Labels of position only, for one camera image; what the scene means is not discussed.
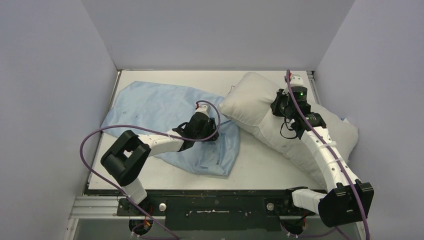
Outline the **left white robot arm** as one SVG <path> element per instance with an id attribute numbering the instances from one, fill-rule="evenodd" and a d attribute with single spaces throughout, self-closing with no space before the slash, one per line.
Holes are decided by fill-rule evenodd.
<path id="1" fill-rule="evenodd" d="M 202 139 L 215 141 L 219 137 L 216 130 L 215 119 L 204 112 L 196 112 L 189 122 L 180 124 L 165 135 L 137 135 L 126 130 L 101 157 L 100 163 L 131 199 L 130 209 L 137 215 L 143 215 L 149 210 L 150 202 L 139 174 L 147 158 L 185 151 Z"/>

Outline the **white pillow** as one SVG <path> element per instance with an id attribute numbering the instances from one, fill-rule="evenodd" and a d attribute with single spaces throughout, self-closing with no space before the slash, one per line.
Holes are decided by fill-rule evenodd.
<path id="1" fill-rule="evenodd" d="M 272 114 L 271 103 L 279 89 L 280 86 L 264 76 L 248 72 L 227 94 L 218 109 L 226 118 L 268 147 L 282 153 L 297 168 L 326 188 L 324 176 L 311 151 L 300 139 L 290 139 L 295 133 L 281 127 L 284 118 Z M 358 128 L 315 102 L 309 100 L 308 104 L 312 112 L 322 116 L 330 138 L 336 142 L 338 152 L 348 163 L 359 139 Z"/>

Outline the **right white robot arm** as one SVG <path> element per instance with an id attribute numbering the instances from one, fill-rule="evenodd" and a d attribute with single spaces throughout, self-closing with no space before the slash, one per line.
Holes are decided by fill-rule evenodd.
<path id="1" fill-rule="evenodd" d="M 294 188 L 282 201 L 284 210 L 289 214 L 309 210 L 319 215 L 329 228 L 364 222 L 368 218 L 374 189 L 369 182 L 362 182 L 342 158 L 325 120 L 313 112 L 307 102 L 307 88 L 280 88 L 270 108 L 272 114 L 282 117 L 289 130 L 294 131 L 295 137 L 308 148 L 327 188 L 326 194 L 305 187 Z"/>

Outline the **light blue pillowcase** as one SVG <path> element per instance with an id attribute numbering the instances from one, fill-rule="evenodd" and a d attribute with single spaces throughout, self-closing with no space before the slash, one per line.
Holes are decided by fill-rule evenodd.
<path id="1" fill-rule="evenodd" d="M 102 127 L 132 125 L 164 133 L 189 121 L 199 100 L 218 106 L 224 97 L 188 86 L 134 81 L 119 92 Z M 214 109 L 210 117 L 221 119 L 216 141 L 195 143 L 188 150 L 156 157 L 191 174 L 227 177 L 240 149 L 239 127 Z"/>

